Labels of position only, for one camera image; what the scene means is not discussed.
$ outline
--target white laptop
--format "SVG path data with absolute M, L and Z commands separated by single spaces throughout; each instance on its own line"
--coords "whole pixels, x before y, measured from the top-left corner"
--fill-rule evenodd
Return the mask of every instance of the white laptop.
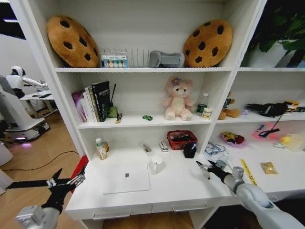
M 150 189 L 146 163 L 103 166 L 103 194 Z

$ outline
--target purple book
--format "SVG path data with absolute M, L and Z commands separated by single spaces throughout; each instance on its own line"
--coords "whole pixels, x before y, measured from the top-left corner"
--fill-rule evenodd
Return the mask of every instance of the purple book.
M 84 109 L 81 105 L 81 99 L 84 97 L 83 94 L 82 94 L 83 92 L 84 91 L 76 91 L 76 92 L 72 93 L 72 98 L 73 98 L 78 116 L 80 117 L 80 120 L 81 120 L 82 123 L 87 121 Z

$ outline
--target white cabinet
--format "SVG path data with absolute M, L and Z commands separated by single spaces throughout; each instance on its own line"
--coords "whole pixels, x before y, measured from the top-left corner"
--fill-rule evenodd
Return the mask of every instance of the white cabinet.
M 11 5 L 29 41 L 34 56 L 50 86 L 56 104 L 72 136 L 77 150 L 88 156 L 86 181 L 73 194 L 67 211 L 74 219 L 126 216 L 149 212 L 191 210 L 208 207 L 204 214 L 211 216 L 219 205 L 238 204 L 220 180 L 205 180 L 194 160 L 185 159 L 181 151 L 165 156 L 168 166 L 163 178 L 150 175 L 151 190 L 129 193 L 124 198 L 106 197 L 99 189 L 94 169 L 102 162 L 96 158 L 94 140 L 102 137 L 108 141 L 112 156 L 107 163 L 119 164 L 142 160 L 140 140 L 148 140 L 159 150 L 158 140 L 165 139 L 171 130 L 191 130 L 198 138 L 196 159 L 205 162 L 200 155 L 209 140 L 219 141 L 221 131 L 236 131 L 251 138 L 251 133 L 261 122 L 274 122 L 255 113 L 239 118 L 217 120 L 228 92 L 232 91 L 235 105 L 246 103 L 275 103 L 286 99 L 305 99 L 304 69 L 256 69 L 240 68 L 250 39 L 262 14 L 266 0 L 11 0 Z M 78 20 L 92 35 L 100 50 L 133 50 L 132 66 L 127 69 L 68 68 L 51 48 L 46 22 L 55 14 L 68 15 Z M 149 51 L 181 52 L 183 43 L 199 25 L 213 19 L 227 20 L 233 27 L 232 46 L 223 61 L 211 68 L 147 68 Z M 203 92 L 209 93 L 209 106 L 213 108 L 210 120 L 194 116 L 192 121 L 164 119 L 165 108 L 161 105 L 167 94 L 165 84 L 169 77 L 178 76 L 193 80 L 191 97 L 197 102 Z M 116 83 L 114 104 L 123 112 L 122 121 L 115 125 L 112 120 L 104 123 L 81 123 L 71 93 L 97 81 Z M 146 122 L 142 115 L 152 115 Z M 304 134 L 305 113 L 293 113 L 282 118 L 283 133 Z M 235 165 L 245 158 L 253 169 L 257 183 L 266 192 L 287 192 L 280 185 L 288 180 L 292 190 L 305 189 L 305 181 L 291 179 L 299 167 L 285 166 L 292 159 L 304 160 L 302 154 L 293 155 L 282 149 L 274 149 L 268 143 L 251 141 L 250 147 L 235 150 Z M 275 161 L 279 175 L 265 178 L 259 163 Z

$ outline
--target book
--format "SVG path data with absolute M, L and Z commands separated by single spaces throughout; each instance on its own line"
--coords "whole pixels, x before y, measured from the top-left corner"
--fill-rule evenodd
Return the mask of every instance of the book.
M 109 114 L 109 81 L 93 83 L 92 92 L 94 95 L 100 122 L 104 122 Z
M 81 106 L 82 106 L 82 109 L 84 110 L 84 114 L 85 114 L 86 120 L 88 121 L 88 113 L 87 113 L 87 111 L 86 111 L 86 106 L 85 106 L 85 99 L 84 99 L 84 97 L 81 98 Z
M 93 94 L 92 94 L 92 97 L 91 97 L 89 89 L 91 89 L 91 92 L 92 92 L 92 86 L 85 87 L 85 91 L 86 91 L 86 94 L 87 94 L 87 97 L 88 97 L 88 101 L 89 101 L 89 107 L 90 107 L 91 113 L 92 113 L 93 122 L 96 123 L 98 121 L 97 121 L 97 118 L 96 118 L 96 115 L 95 115 L 95 111 L 94 111 L 94 107 L 93 107 L 93 104 L 92 104 L 92 102 L 94 103 L 94 97 L 93 97 Z
M 90 94 L 90 98 L 91 98 L 91 102 L 92 102 L 92 106 L 93 106 L 93 111 L 96 117 L 96 122 L 100 122 L 100 117 L 99 117 L 99 113 L 97 112 L 97 107 L 95 104 L 95 99 L 94 99 L 94 95 L 93 95 L 93 91 L 92 91 L 92 86 L 89 87 L 89 94 Z
M 87 119 L 86 119 L 85 112 L 84 112 L 84 109 L 83 109 L 82 104 L 81 104 L 81 99 L 83 98 L 82 93 L 83 93 L 83 91 L 73 92 L 72 93 L 72 98 L 73 98 L 78 116 L 79 116 L 81 122 L 84 123 L 84 122 L 87 121 Z
M 89 106 L 87 94 L 86 94 L 86 92 L 83 92 L 82 94 L 83 94 L 84 98 L 81 99 L 81 104 L 82 104 L 82 107 L 84 108 L 84 112 L 85 112 L 87 121 L 93 123 L 93 117 L 92 117 L 91 109 Z

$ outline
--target white book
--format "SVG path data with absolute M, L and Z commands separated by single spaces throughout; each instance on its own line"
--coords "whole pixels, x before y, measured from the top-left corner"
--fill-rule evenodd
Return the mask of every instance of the white book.
M 92 87 L 92 86 L 85 87 L 85 91 L 86 91 L 86 95 L 87 95 L 87 98 L 88 98 L 89 107 L 90 107 L 90 110 L 91 110 L 93 122 L 97 123 L 97 118 L 96 118 L 96 115 L 95 115 L 95 112 L 94 112 L 93 103 L 92 103 L 92 99 L 91 99 L 90 92 L 89 92 L 90 87 Z
M 81 99 L 81 104 L 84 108 L 84 112 L 87 118 L 87 122 L 93 122 L 93 117 L 91 114 L 91 110 L 89 108 L 89 102 L 88 102 L 88 98 L 87 98 L 87 94 L 84 92 L 83 93 L 84 98 Z

